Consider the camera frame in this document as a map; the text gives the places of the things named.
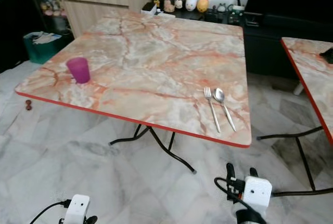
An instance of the jar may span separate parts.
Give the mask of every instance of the jar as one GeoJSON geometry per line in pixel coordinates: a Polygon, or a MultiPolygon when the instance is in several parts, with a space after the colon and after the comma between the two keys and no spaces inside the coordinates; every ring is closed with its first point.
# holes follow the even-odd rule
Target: jar
{"type": "Polygon", "coordinates": [[[175,11],[175,0],[164,0],[164,11],[172,13],[175,11]]]}

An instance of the marble tile floor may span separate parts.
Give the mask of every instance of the marble tile floor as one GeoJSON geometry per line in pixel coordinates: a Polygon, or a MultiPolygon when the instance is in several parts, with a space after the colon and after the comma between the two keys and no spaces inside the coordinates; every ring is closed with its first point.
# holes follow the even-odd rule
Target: marble tile floor
{"type": "MultiPolygon", "coordinates": [[[[310,189],[293,139],[256,141],[272,133],[319,126],[305,94],[294,82],[248,74],[253,144],[225,146],[177,134],[173,152],[198,173],[165,154],[151,135],[110,148],[109,141],[133,135],[136,125],[26,98],[13,89],[38,65],[25,62],[0,74],[0,223],[29,223],[47,205],[91,197],[88,215],[110,224],[236,223],[231,202],[214,185],[232,162],[239,178],[256,167],[274,190],[310,189]],[[273,90],[290,84],[290,90],[273,90]]],[[[171,133],[157,130],[167,145],[171,133]]],[[[301,139],[318,189],[333,185],[333,156],[323,132],[301,139]]],[[[332,223],[332,195],[271,199],[269,223],[332,223]]],[[[58,223],[65,210],[54,207],[38,224],[58,223]]]]}

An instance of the fork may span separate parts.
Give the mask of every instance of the fork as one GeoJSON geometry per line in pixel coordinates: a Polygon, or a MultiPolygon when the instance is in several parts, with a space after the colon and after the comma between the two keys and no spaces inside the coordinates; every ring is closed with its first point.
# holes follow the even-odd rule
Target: fork
{"type": "Polygon", "coordinates": [[[217,131],[218,131],[218,133],[221,133],[220,125],[219,125],[219,122],[217,120],[216,113],[215,113],[215,110],[213,108],[213,104],[212,104],[212,101],[211,101],[212,100],[212,93],[210,91],[210,88],[209,87],[204,87],[203,88],[203,93],[204,93],[205,98],[208,100],[208,102],[210,104],[210,108],[212,109],[212,113],[213,113],[213,117],[214,117],[214,121],[215,121],[217,131]]]}

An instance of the red table edge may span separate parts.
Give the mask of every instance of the red table edge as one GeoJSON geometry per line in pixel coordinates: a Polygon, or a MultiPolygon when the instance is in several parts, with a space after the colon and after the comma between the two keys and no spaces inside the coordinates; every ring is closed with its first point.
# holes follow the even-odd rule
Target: red table edge
{"type": "Polygon", "coordinates": [[[325,121],[324,121],[324,118],[323,118],[322,114],[320,113],[320,111],[319,111],[319,109],[318,109],[318,107],[317,107],[317,105],[316,105],[316,103],[315,103],[315,101],[314,101],[314,99],[313,99],[313,97],[312,97],[309,89],[308,89],[308,86],[306,86],[306,83],[305,83],[304,79],[302,78],[301,73],[298,70],[295,61],[292,59],[292,56],[289,53],[289,49],[288,49],[287,45],[285,44],[285,42],[283,41],[283,39],[281,39],[281,44],[282,44],[283,48],[285,49],[285,51],[287,53],[287,56],[289,57],[289,60],[290,60],[290,62],[292,64],[294,70],[296,71],[296,73],[298,75],[298,78],[300,79],[300,81],[301,81],[301,83],[302,83],[302,85],[304,87],[304,90],[305,90],[306,94],[308,95],[308,97],[310,99],[312,107],[314,108],[314,111],[316,112],[317,117],[319,118],[319,121],[321,122],[321,124],[322,124],[322,126],[324,128],[324,131],[325,131],[325,133],[326,133],[326,135],[328,137],[329,143],[331,145],[333,145],[333,136],[331,135],[331,133],[330,133],[330,131],[329,131],[329,129],[328,129],[325,121]]]}
{"type": "Polygon", "coordinates": [[[146,126],[156,127],[156,128],[168,130],[168,131],[171,131],[171,132],[176,132],[176,133],[179,133],[179,134],[190,135],[190,136],[193,136],[193,137],[196,137],[196,138],[201,138],[201,139],[209,140],[209,141],[212,141],[212,142],[218,142],[218,143],[225,144],[225,145],[228,145],[228,146],[241,147],[241,148],[249,148],[250,145],[251,145],[251,143],[249,145],[242,145],[242,144],[237,144],[237,143],[222,141],[222,140],[215,139],[215,138],[212,138],[212,137],[207,137],[207,136],[204,136],[204,135],[194,134],[194,133],[186,132],[186,131],[183,131],[183,130],[173,129],[173,128],[169,128],[169,127],[164,127],[164,126],[161,126],[161,125],[152,124],[152,123],[148,123],[148,122],[144,122],[144,121],[139,121],[139,120],[131,119],[131,118],[128,118],[128,117],[117,116],[117,115],[113,115],[113,114],[109,114],[109,113],[97,111],[97,110],[94,110],[94,109],[88,109],[88,108],[83,108],[83,107],[79,107],[79,106],[75,106],[75,105],[71,105],[71,104],[67,104],[67,103],[53,101],[53,100],[50,100],[50,99],[45,99],[45,98],[41,98],[41,97],[38,97],[38,96],[25,94],[25,93],[18,92],[18,91],[15,91],[15,92],[18,95],[29,97],[29,98],[40,100],[40,101],[44,101],[44,102],[47,102],[47,103],[54,103],[54,104],[58,104],[58,105],[61,105],[61,106],[66,106],[66,107],[70,107],[70,108],[80,109],[80,110],[87,111],[87,112],[90,112],[90,113],[100,114],[100,115],[104,115],[104,116],[108,116],[108,117],[113,117],[113,118],[117,118],[117,119],[121,119],[121,120],[125,120],[125,121],[130,121],[130,122],[134,122],[134,123],[138,123],[138,124],[142,124],[142,125],[146,125],[146,126]]]}

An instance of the toy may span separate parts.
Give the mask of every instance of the toy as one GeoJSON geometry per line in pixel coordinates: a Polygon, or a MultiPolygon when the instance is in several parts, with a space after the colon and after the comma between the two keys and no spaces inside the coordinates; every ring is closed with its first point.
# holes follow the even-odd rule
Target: toy
{"type": "Polygon", "coordinates": [[[197,1],[198,0],[186,0],[186,9],[188,11],[193,11],[197,6],[197,1]]]}
{"type": "Polygon", "coordinates": [[[175,6],[176,9],[185,9],[186,0],[176,0],[175,6]]]}
{"type": "Polygon", "coordinates": [[[46,3],[41,2],[41,9],[42,9],[43,13],[45,13],[47,11],[47,5],[46,5],[46,3]]]}
{"type": "Polygon", "coordinates": [[[208,0],[199,0],[197,4],[197,9],[199,12],[204,13],[209,6],[209,1],[208,0]]]}
{"type": "Polygon", "coordinates": [[[53,11],[48,9],[48,10],[45,12],[45,15],[47,15],[47,16],[53,16],[53,11]]]}
{"type": "Polygon", "coordinates": [[[60,15],[61,15],[61,11],[59,11],[59,10],[53,11],[53,16],[59,17],[60,15]]]}
{"type": "Polygon", "coordinates": [[[64,9],[65,9],[65,7],[63,6],[63,2],[62,2],[62,0],[56,0],[56,2],[57,2],[57,4],[58,4],[60,10],[64,10],[64,9]]]}
{"type": "Polygon", "coordinates": [[[51,4],[51,2],[49,0],[46,0],[45,4],[46,4],[46,7],[47,7],[47,10],[52,10],[53,11],[52,4],[51,4]]]}
{"type": "Polygon", "coordinates": [[[218,8],[217,8],[218,12],[225,12],[227,10],[227,7],[224,4],[219,4],[218,8]]]}
{"type": "Polygon", "coordinates": [[[52,6],[53,6],[53,10],[60,10],[60,5],[58,4],[57,0],[52,0],[52,6]]]}

